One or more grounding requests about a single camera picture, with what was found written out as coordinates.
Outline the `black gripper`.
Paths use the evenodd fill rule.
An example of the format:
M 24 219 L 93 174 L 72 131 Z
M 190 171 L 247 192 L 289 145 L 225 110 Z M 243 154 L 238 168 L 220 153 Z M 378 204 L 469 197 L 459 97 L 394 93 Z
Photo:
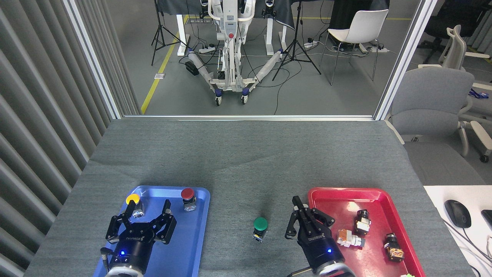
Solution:
M 106 240 L 111 244 L 119 241 L 110 262 L 110 269 L 122 266 L 145 272 L 155 241 L 160 240 L 164 244 L 169 244 L 172 238 L 177 221 L 171 212 L 170 200 L 165 200 L 161 214 L 153 220 L 153 229 L 144 232 L 133 231 L 130 216 L 133 214 L 135 205 L 134 200 L 130 200 L 125 212 L 113 216 L 110 220 Z M 118 236 L 121 224 L 125 225 L 126 230 Z
M 304 221 L 302 229 L 302 249 L 313 272 L 320 272 L 326 265 L 345 262 L 336 241 L 329 229 L 334 224 L 334 218 L 317 208 L 304 207 L 299 196 L 292 199 L 293 212 L 285 231 L 285 238 L 292 240 L 297 231 L 294 223 Z

